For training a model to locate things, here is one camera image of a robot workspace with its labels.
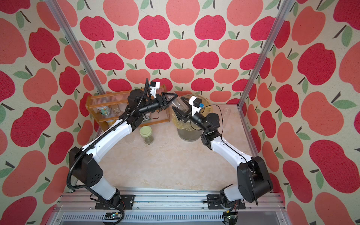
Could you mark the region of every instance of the black cable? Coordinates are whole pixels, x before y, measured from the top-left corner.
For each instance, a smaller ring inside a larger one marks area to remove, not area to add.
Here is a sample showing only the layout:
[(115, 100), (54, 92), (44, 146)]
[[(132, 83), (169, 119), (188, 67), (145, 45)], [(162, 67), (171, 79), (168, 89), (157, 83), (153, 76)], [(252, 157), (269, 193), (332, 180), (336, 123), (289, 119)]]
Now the black cable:
[(194, 129), (194, 130), (198, 130), (198, 129), (193, 128), (193, 126), (191, 125), (191, 121), (190, 121), (190, 127), (191, 127), (192, 129)]
[(70, 169), (69, 169), (69, 172), (68, 172), (68, 175), (67, 175), (67, 179), (66, 179), (66, 185), (69, 189), (72, 189), (72, 190), (75, 190), (75, 189), (79, 189), (79, 188), (86, 188), (88, 191), (90, 191), (92, 194), (94, 194), (96, 197), (98, 197), (98, 200), (102, 200), (106, 205), (108, 205), (108, 207), (110, 208), (114, 208), (118, 211), (120, 211), (122, 213), (122, 217), (112, 223), (112, 224), (117, 224), (119, 223), (123, 218), (124, 218), (124, 210), (120, 209), (119, 207), (117, 206), (114, 206), (113, 204), (111, 204), (108, 200), (104, 199), (101, 195), (99, 195), (97, 192), (95, 192), (94, 190), (92, 190), (90, 187), (86, 186), (86, 185), (76, 185), (76, 186), (73, 186), (71, 184), (71, 176), (72, 176), (72, 173), (76, 167), (76, 165), (82, 160), (82, 158), (85, 156), (86, 152), (89, 151), (90, 149), (93, 149), (94, 146), (101, 140), (103, 139), (106, 135), (108, 135), (111, 131), (114, 131), (118, 126), (120, 126), (121, 124), (123, 124), (124, 122), (126, 122), (126, 120), (132, 116), (132, 114), (134, 114), (135, 111), (137, 111), (137, 109), (139, 108), (140, 104), (142, 103), (145, 95), (147, 94), (148, 92), (148, 89), (149, 89), (149, 80), (146, 78), (146, 82), (145, 82), (145, 87), (144, 87), (144, 91), (143, 91), (143, 95), (141, 96), (141, 99), (138, 103), (138, 105), (135, 107), (135, 109), (125, 118), (123, 119), (121, 122), (119, 122), (118, 124), (114, 125), (111, 129), (108, 129), (107, 131), (105, 131), (101, 136), (99, 136), (97, 139), (95, 139), (86, 149), (84, 149), (79, 155), (78, 157), (74, 160), (73, 164), (71, 165)]

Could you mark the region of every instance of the green jar lid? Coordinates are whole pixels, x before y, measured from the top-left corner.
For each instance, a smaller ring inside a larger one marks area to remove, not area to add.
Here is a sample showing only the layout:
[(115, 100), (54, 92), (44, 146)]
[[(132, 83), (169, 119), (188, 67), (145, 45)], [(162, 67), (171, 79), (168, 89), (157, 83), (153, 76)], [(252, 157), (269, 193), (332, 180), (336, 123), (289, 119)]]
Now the green jar lid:
[(143, 138), (146, 138), (148, 136), (151, 135), (151, 127), (149, 126), (143, 126), (141, 129), (140, 129), (140, 135), (143, 137)]

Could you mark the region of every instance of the marble table surface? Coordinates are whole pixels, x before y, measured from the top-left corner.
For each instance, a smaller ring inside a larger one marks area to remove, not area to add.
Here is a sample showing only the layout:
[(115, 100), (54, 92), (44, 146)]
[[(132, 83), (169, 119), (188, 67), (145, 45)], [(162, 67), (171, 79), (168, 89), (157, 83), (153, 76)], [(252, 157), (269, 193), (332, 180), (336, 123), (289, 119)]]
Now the marble table surface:
[[(251, 155), (237, 107), (230, 108), (223, 137), (240, 151)], [(237, 172), (224, 158), (198, 139), (183, 141), (172, 121), (151, 125), (154, 142), (143, 142), (139, 129), (134, 141), (119, 141), (101, 160), (106, 179), (115, 187), (220, 190), (237, 183)]]

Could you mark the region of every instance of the wooden rack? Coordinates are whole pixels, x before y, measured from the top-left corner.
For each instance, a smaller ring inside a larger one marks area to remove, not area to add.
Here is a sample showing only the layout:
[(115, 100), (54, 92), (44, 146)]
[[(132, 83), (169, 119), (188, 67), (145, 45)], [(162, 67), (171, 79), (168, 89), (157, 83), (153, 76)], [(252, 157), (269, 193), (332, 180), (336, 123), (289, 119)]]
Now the wooden rack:
[[(90, 114), (94, 117), (95, 121), (103, 129), (103, 131), (106, 131), (110, 127), (106, 121), (117, 120), (119, 116), (123, 114), (123, 111), (119, 109), (118, 104), (128, 104), (127, 98), (130, 95), (130, 92), (131, 91), (120, 91), (104, 95), (89, 96), (87, 98), (85, 106), (90, 112)], [(157, 94), (160, 94), (161, 92), (166, 92), (165, 85), (160, 86), (160, 89), (156, 91)], [(110, 113), (106, 116), (101, 115), (97, 110), (97, 107), (104, 106), (108, 106), (110, 109)], [(144, 121), (143, 123), (141, 123), (140, 127), (169, 121), (170, 112), (168, 108), (164, 111), (159, 112), (159, 118)]]

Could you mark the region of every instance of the small glass jar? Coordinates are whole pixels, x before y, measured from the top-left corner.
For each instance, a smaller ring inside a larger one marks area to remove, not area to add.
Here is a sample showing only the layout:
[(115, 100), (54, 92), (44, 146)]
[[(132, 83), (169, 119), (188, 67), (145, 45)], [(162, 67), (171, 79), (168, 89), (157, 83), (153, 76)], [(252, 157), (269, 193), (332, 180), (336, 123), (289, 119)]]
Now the small glass jar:
[(140, 129), (140, 135), (143, 137), (145, 144), (151, 144), (154, 141), (154, 137), (152, 136), (152, 130), (149, 126), (143, 126)]

